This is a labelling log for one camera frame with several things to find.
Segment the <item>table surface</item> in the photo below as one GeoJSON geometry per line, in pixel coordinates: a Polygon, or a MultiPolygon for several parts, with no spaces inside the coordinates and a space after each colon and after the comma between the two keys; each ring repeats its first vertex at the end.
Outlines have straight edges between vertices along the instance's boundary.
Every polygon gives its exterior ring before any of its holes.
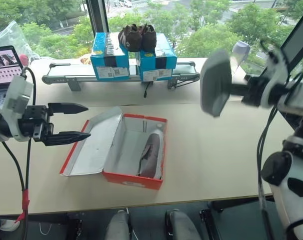
{"type": "MultiPolygon", "coordinates": [[[[205,58],[194,58],[200,72],[205,58]]],[[[79,63],[74,60],[55,62],[79,63]]],[[[36,104],[74,102],[89,107],[75,115],[56,114],[54,131],[79,131],[84,122],[113,106],[124,113],[168,119],[164,182],[160,190],[107,182],[101,174],[61,176],[60,168],[72,145],[44,146],[32,143],[29,183],[29,212],[54,213],[130,206],[242,198],[257,195],[256,147],[269,110],[243,105],[238,97],[226,104],[221,117],[213,118],[200,107],[199,82],[167,90],[156,82],[143,98],[140,83],[86,82],[81,92],[67,84],[46,85],[41,77],[53,60],[31,65],[37,82],[36,104]]],[[[244,71],[237,70],[238,81],[244,71]]],[[[277,114],[267,134],[263,159],[282,148],[292,129],[277,114]]],[[[26,142],[10,139],[25,175],[26,142]]],[[[265,192],[270,188],[264,184],[265,192]]],[[[21,213],[21,187],[13,160],[0,144],[0,215],[21,213]]]]}

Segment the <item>stacked shoe boxes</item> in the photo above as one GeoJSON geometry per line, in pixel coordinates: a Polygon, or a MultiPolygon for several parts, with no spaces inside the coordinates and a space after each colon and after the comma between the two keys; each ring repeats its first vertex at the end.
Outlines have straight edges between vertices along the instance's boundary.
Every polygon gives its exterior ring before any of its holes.
{"type": "Polygon", "coordinates": [[[98,81],[129,79],[128,51],[119,45],[117,32],[96,33],[90,60],[98,81]]]}
{"type": "Polygon", "coordinates": [[[140,79],[143,82],[170,80],[177,56],[163,33],[157,33],[155,52],[136,53],[140,79]]]}

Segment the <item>laptop screen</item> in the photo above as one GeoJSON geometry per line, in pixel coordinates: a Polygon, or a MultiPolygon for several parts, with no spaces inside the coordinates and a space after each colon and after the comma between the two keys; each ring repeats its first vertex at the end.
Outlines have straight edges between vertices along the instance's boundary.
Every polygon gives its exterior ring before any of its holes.
{"type": "Polygon", "coordinates": [[[0,85],[9,84],[22,73],[22,65],[12,46],[0,47],[0,85]]]}

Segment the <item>sneaker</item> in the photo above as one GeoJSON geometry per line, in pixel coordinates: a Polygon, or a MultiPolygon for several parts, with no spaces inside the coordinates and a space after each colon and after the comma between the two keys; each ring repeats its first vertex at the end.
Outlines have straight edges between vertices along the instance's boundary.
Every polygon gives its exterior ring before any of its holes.
{"type": "Polygon", "coordinates": [[[139,32],[142,36],[142,49],[145,52],[154,52],[157,43],[157,37],[154,27],[152,25],[145,24],[144,26],[139,27],[139,32]]]}
{"type": "Polygon", "coordinates": [[[136,24],[125,26],[118,34],[119,44],[129,52],[139,52],[142,46],[142,35],[136,24]]]}
{"type": "Polygon", "coordinates": [[[20,226],[19,221],[16,223],[15,220],[1,219],[0,221],[1,221],[0,230],[4,232],[13,232],[20,226]]]}

